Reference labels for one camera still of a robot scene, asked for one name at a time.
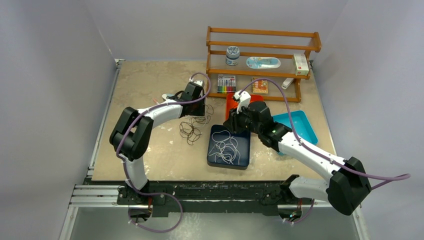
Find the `dark blue plastic bin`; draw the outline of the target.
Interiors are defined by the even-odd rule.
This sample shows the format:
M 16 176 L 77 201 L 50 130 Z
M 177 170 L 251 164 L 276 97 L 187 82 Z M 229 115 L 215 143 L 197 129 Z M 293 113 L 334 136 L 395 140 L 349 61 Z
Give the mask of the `dark blue plastic bin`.
M 210 129 L 206 162 L 211 167 L 246 170 L 250 164 L 251 133 L 231 133 L 223 125 Z

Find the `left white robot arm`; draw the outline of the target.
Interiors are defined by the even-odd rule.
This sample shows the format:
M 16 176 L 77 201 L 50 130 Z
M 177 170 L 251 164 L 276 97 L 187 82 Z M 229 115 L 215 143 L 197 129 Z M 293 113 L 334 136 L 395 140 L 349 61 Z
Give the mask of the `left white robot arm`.
M 141 109 L 126 107 L 122 111 L 109 143 L 121 159 L 125 182 L 132 187 L 129 197 L 136 204 L 142 205 L 149 199 L 143 156 L 153 129 L 185 116 L 204 116 L 206 95 L 203 86 L 199 80 L 190 81 L 184 90 L 169 96 L 163 103 Z

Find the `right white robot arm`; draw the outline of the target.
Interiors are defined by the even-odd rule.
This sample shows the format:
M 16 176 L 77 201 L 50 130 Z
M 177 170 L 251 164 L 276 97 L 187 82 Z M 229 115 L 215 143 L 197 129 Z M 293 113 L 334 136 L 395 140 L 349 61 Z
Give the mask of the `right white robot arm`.
M 304 140 L 290 128 L 274 121 L 263 101 L 254 101 L 240 111 L 231 109 L 223 126 L 229 132 L 257 134 L 262 144 L 290 156 L 322 177 L 322 180 L 295 177 L 281 189 L 280 196 L 288 204 L 299 198 L 326 201 L 339 213 L 349 216 L 372 191 L 362 162 L 346 160 Z

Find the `light blue stapler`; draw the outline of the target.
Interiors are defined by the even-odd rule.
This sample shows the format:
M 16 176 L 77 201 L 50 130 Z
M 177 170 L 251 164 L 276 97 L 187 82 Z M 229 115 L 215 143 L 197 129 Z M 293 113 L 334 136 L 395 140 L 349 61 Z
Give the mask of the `light blue stapler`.
M 170 93 L 164 93 L 161 97 L 166 101 L 167 99 L 172 99 L 175 95 Z

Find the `orange plastic bin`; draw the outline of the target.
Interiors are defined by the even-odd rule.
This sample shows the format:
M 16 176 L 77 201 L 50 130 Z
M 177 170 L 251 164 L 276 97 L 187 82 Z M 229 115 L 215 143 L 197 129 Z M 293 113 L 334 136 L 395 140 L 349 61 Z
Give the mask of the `orange plastic bin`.
M 225 120 L 227 120 L 229 118 L 230 110 L 236 109 L 237 106 L 238 106 L 238 103 L 235 100 L 233 100 L 233 96 L 234 96 L 234 93 L 228 93 L 227 96 L 226 96 L 226 107 L 225 107 L 225 118 L 224 118 Z M 264 99 L 260 95 L 252 94 L 250 96 L 250 102 L 251 103 L 252 102 L 263 102 L 263 101 L 264 101 Z

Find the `orange spiral notebook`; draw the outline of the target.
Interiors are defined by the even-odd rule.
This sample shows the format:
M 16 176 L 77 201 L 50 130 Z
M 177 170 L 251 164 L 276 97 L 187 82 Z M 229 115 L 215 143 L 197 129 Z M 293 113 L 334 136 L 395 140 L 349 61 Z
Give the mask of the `orange spiral notebook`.
M 269 93 L 268 81 L 267 80 L 258 80 L 254 82 L 251 86 L 251 91 L 253 94 L 266 95 Z

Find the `coloured marker pen pack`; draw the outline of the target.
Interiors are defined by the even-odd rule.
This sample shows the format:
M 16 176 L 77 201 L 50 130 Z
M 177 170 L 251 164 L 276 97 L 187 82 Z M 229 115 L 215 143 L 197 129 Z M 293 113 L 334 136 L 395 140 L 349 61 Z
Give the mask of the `coloured marker pen pack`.
M 235 93 L 237 91 L 236 76 L 219 74 L 217 77 L 217 92 L 223 94 Z

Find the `light blue plastic bin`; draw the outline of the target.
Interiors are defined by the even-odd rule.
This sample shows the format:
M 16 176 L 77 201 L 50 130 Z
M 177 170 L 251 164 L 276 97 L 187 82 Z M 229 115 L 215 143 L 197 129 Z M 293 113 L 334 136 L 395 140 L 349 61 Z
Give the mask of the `light blue plastic bin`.
M 281 113 L 273 116 L 273 120 L 292 129 L 293 123 L 297 135 L 303 142 L 309 142 L 311 145 L 317 145 L 318 137 L 312 128 L 312 125 L 302 110 L 291 111 L 291 120 L 289 114 Z

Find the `white small device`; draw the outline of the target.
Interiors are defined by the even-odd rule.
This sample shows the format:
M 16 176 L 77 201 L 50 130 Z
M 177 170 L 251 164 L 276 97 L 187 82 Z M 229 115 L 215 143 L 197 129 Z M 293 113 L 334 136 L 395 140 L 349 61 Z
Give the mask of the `white small device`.
M 283 82 L 282 82 L 282 84 L 281 84 L 281 88 L 282 89 L 284 89 L 284 90 L 286 90 L 292 83 L 293 83 L 293 81 L 294 81 L 294 78 L 286 78 Z

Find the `blue packaged item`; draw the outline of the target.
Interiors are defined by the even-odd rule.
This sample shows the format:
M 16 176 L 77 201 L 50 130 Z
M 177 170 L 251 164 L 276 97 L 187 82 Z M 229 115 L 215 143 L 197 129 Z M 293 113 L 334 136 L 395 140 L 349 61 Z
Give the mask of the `blue packaged item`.
M 247 58 L 246 65 L 251 69 L 277 69 L 281 66 L 281 61 L 276 57 L 251 56 Z

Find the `white blue lidded jar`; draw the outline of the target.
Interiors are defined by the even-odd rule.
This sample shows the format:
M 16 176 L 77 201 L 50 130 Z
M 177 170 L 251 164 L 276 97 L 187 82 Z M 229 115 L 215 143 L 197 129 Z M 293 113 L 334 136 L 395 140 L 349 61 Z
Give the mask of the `white blue lidded jar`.
M 229 66 L 236 66 L 240 57 L 240 49 L 237 46 L 228 46 L 225 53 L 225 63 Z

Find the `wooden shelf rack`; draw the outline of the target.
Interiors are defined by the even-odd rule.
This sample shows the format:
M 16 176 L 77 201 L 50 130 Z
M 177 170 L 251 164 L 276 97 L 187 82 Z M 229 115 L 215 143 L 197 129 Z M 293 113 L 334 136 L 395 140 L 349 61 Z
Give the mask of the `wooden shelf rack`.
M 230 46 L 238 47 L 240 57 L 238 64 L 230 66 L 226 63 L 226 52 Z M 296 75 L 294 54 L 304 54 L 307 59 L 311 53 L 322 49 L 318 32 L 295 32 L 281 30 L 259 30 L 243 28 L 207 28 L 206 34 L 207 60 L 206 73 L 212 75 L 236 75 L 248 77 L 292 78 L 294 80 L 294 96 L 288 101 L 301 102 L 301 81 L 308 80 L 311 74 Z M 281 65 L 274 69 L 252 69 L 247 66 L 249 57 L 274 57 Z

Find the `white red box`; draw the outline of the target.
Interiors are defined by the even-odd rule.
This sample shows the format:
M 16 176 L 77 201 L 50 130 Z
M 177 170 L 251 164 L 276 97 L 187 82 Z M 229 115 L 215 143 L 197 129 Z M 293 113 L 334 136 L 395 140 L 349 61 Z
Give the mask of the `white red box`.
M 295 53 L 292 57 L 296 76 L 307 76 L 309 74 L 309 63 L 306 56 L 302 53 Z

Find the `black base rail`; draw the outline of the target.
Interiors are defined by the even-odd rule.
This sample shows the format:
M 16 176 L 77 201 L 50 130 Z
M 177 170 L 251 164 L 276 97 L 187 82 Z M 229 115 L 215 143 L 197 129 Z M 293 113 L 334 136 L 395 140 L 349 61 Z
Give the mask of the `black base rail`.
M 296 198 L 284 180 L 164 181 L 151 180 L 142 191 L 117 188 L 117 204 L 140 208 L 153 217 L 170 213 L 257 213 L 264 216 L 298 217 L 310 198 Z

